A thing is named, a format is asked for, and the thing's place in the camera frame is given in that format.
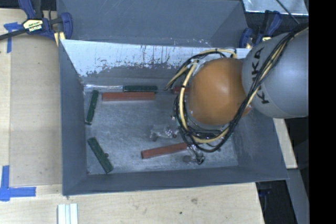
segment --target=wooden table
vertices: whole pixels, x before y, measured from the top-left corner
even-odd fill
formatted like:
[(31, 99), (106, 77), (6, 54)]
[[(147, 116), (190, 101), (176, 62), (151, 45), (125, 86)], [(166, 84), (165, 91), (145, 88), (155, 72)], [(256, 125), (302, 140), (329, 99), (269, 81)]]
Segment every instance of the wooden table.
[[(4, 23), (25, 19), (19, 9), (0, 9), (0, 34)], [(264, 223), (254, 183), (64, 197), (56, 43), (23, 34), (10, 54), (6, 48), (0, 41), (0, 168), (10, 164), (10, 186), (34, 183), (37, 190), (0, 201), (1, 224), (57, 223), (57, 205), (72, 203), (80, 224)], [(296, 168), (284, 121), (275, 126), (287, 168)]]

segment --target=gray bin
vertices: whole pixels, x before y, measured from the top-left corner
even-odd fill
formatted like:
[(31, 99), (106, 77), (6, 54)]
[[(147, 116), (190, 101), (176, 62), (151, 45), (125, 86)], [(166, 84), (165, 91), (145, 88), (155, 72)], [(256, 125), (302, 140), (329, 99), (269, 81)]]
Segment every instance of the gray bin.
[[(252, 110), (220, 152), (202, 165), (187, 152), (142, 160), (140, 151), (180, 137), (149, 139), (172, 124), (174, 96), (163, 91), (177, 68), (209, 47), (237, 47), (246, 27), (240, 2), (224, 0), (57, 0), (74, 31), (59, 44), (63, 194), (89, 194), (287, 179), (273, 120)], [(156, 85), (151, 101), (106, 104), (99, 98), (85, 125), (93, 89)], [(88, 146), (96, 137), (114, 170), (105, 174)]]

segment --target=orange sphere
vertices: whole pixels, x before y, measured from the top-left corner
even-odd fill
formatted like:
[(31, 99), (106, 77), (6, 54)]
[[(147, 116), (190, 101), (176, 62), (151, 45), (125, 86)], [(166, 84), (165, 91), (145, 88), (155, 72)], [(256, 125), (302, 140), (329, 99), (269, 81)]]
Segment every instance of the orange sphere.
[(246, 98), (241, 82), (243, 63), (233, 58), (206, 62), (190, 85), (189, 114), (208, 125), (224, 125)]

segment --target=black wire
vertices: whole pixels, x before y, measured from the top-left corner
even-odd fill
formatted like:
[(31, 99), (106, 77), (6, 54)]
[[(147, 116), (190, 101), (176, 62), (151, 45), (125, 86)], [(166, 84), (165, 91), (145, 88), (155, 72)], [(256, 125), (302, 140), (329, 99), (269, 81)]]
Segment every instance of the black wire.
[(292, 17), (293, 18), (293, 20), (299, 25), (300, 24), (300, 22), (298, 21), (298, 20), (296, 20), (296, 18), (293, 16), (293, 14), (283, 5), (283, 3), (280, 1), (280, 0), (276, 0), (276, 2), (278, 2), (279, 3), (279, 5), (281, 6), (281, 7), (283, 7), (283, 9), (288, 13), (288, 15), (290, 16), (290, 17)]
[[(305, 29), (308, 28), (308, 23), (304, 23), (304, 24), (300, 24), (298, 25), (292, 32), (290, 32), (289, 34), (287, 34), (276, 46), (275, 48), (272, 50), (272, 52), (269, 54), (269, 56), (266, 58), (266, 60), (264, 61), (264, 63), (262, 64), (258, 74), (255, 77), (254, 82), (252, 83), (250, 90), (247, 94), (247, 97), (244, 99), (244, 101), (242, 102), (242, 104), (240, 105), (238, 111), (236, 112), (234, 118), (230, 121), (229, 126), (228, 126), (228, 132), (226, 133), (225, 136), (223, 136), (221, 138), (221, 141), (216, 145), (216, 146), (212, 146), (212, 149), (206, 149), (203, 148), (199, 145), (199, 143), (197, 143), (194, 138), (193, 138), (193, 134), (192, 133), (188, 133), (186, 130), (184, 130), (184, 136), (188, 135), (190, 137), (190, 139), (192, 140), (193, 144), (200, 150), (211, 153), (211, 152), (215, 152), (217, 151), (221, 146), (223, 146), (223, 144), (230, 138), (230, 136), (234, 133), (235, 127), (237, 126), (239, 120), (241, 119), (244, 110), (247, 106), (247, 103), (249, 101), (249, 99), (251, 98), (252, 94), (254, 94), (254, 92), (261, 86), (261, 84), (264, 82), (264, 80), (268, 77), (268, 75), (270, 74), (270, 72), (273, 70), (273, 68), (277, 65), (277, 63), (279, 62), (284, 50), (286, 49), (288, 43), (296, 36), (296, 34), (304, 31)], [(266, 71), (267, 68), (269, 68), (271, 66), (271, 68), (268, 70), (268, 72), (266, 74), (264, 74), (264, 72)]]

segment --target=dark green block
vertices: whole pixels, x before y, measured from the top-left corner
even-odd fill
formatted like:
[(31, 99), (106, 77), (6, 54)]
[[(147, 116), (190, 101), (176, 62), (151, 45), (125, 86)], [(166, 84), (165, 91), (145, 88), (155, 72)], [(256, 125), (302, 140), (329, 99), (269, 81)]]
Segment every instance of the dark green block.
[(89, 107), (88, 114), (86, 116), (85, 124), (88, 124), (88, 125), (92, 124), (94, 111), (96, 110), (96, 106), (97, 106), (98, 95), (99, 95), (99, 91), (97, 91), (97, 90), (92, 91), (90, 107)]
[(103, 149), (100, 147), (97, 139), (95, 137), (88, 139), (88, 144), (92, 149), (93, 153), (97, 157), (101, 167), (103, 167), (105, 173), (109, 173), (113, 170), (113, 166), (110, 163), (109, 159), (107, 159), (106, 154), (104, 153)]
[(128, 85), (123, 87), (124, 92), (157, 92), (157, 86)]

